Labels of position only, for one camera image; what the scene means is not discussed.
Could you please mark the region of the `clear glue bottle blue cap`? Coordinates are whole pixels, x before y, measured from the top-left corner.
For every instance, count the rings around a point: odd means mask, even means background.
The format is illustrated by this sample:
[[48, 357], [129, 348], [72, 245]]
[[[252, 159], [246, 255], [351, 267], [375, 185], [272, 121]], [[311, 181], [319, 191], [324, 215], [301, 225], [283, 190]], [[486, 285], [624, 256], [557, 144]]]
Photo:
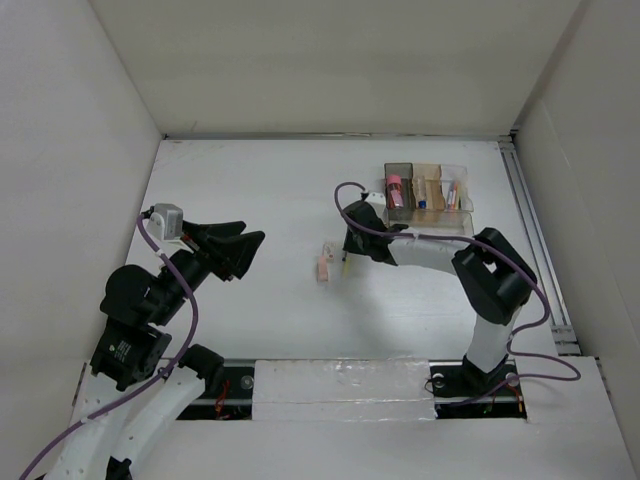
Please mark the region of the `clear glue bottle blue cap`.
[[413, 178], [413, 188], [417, 208], [426, 210], [429, 206], [429, 181], [424, 176], [415, 176]]

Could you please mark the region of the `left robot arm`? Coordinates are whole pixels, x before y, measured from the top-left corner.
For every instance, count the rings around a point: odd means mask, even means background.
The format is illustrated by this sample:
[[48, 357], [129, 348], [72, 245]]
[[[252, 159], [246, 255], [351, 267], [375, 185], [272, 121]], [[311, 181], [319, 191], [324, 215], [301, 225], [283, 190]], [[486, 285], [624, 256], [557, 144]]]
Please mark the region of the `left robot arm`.
[[229, 391], [223, 357], [193, 341], [195, 291], [210, 275], [242, 278], [264, 232], [242, 221], [169, 220], [157, 210], [141, 213], [136, 227], [163, 265], [153, 275], [128, 264], [109, 277], [79, 417], [36, 457], [61, 450], [47, 479], [132, 479], [192, 401]]

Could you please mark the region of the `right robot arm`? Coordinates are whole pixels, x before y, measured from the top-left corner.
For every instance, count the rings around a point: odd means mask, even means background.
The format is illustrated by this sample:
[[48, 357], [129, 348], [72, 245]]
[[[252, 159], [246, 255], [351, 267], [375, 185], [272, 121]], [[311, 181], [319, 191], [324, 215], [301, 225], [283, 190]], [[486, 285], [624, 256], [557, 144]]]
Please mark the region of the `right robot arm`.
[[368, 199], [344, 210], [349, 253], [397, 267], [422, 267], [455, 276], [476, 313], [471, 343], [460, 368], [463, 396], [479, 396], [502, 378], [507, 343], [537, 278], [506, 238], [486, 228], [460, 248], [452, 240], [421, 238], [406, 225], [387, 226]]

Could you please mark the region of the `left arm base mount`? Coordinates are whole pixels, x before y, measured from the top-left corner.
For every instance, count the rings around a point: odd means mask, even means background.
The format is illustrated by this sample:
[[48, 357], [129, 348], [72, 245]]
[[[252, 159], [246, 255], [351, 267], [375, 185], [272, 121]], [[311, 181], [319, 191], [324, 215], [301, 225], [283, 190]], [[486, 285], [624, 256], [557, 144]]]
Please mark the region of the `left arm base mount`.
[[192, 401], [181, 421], [238, 421], [252, 418], [255, 360], [226, 360], [220, 385]]

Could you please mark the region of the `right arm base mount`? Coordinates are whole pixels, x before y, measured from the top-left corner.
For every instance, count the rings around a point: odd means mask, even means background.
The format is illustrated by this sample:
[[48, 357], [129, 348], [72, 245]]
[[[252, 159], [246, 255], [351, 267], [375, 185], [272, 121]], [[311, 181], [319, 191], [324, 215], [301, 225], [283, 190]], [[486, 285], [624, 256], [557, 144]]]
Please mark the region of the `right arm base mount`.
[[424, 389], [433, 396], [437, 420], [526, 419], [524, 395], [513, 360], [485, 375], [463, 360], [429, 362]]

